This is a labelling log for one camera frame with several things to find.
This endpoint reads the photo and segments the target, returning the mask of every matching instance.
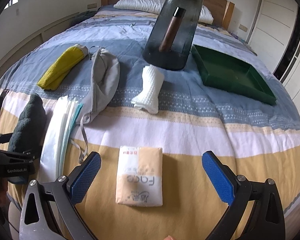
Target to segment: window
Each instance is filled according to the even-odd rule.
[[[10,0],[9,3],[5,6],[5,9],[8,8],[9,6],[11,6],[12,4],[17,3],[18,0]]]

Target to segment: drawstring bag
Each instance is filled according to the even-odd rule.
[[[76,124],[80,125],[83,140],[86,148],[82,150],[80,146],[71,140],[71,143],[80,149],[79,163],[83,162],[88,152],[88,139],[84,130],[84,125],[92,120],[106,108],[118,88],[120,65],[116,56],[104,48],[98,48],[91,58],[92,70],[90,91],[82,100],[82,109],[76,119]]]

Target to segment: white pillow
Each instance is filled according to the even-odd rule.
[[[113,7],[115,9],[139,10],[159,14],[165,0],[119,0]],[[213,17],[207,7],[202,5],[199,22],[212,24]]]

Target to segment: bed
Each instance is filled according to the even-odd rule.
[[[66,76],[56,91],[36,83],[68,47],[80,43],[102,46],[120,62],[117,92],[85,129],[89,152],[97,151],[102,167],[82,203],[76,208],[99,239],[204,239],[227,205],[218,198],[201,165],[201,155],[212,150],[235,174],[249,180],[273,178],[277,184],[286,222],[286,238],[300,229],[300,116],[282,84],[241,42],[226,31],[234,4],[204,0],[223,29],[198,25],[194,44],[221,51],[252,64],[277,98],[275,106],[244,96],[205,87],[192,55],[184,70],[161,69],[165,79],[159,94],[159,113],[133,108],[131,99],[142,90],[143,47],[156,16],[140,11],[114,9],[118,0],[102,0],[98,13],[52,37],[15,63],[0,79],[0,93],[9,89],[0,116],[0,133],[12,132],[30,98],[38,93],[48,115],[59,97],[79,101],[90,87],[91,62],[86,57]],[[84,147],[80,129],[71,138]],[[163,148],[163,206],[128,207],[115,203],[116,171],[121,145]],[[78,165],[78,150],[68,145],[64,174]],[[9,184],[8,194],[17,206],[27,185]],[[249,203],[235,232],[238,237],[251,211]]]

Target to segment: plastic bag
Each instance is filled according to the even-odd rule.
[[[58,99],[44,139],[38,172],[40,183],[55,181],[63,172],[70,132],[82,104],[68,96]]]

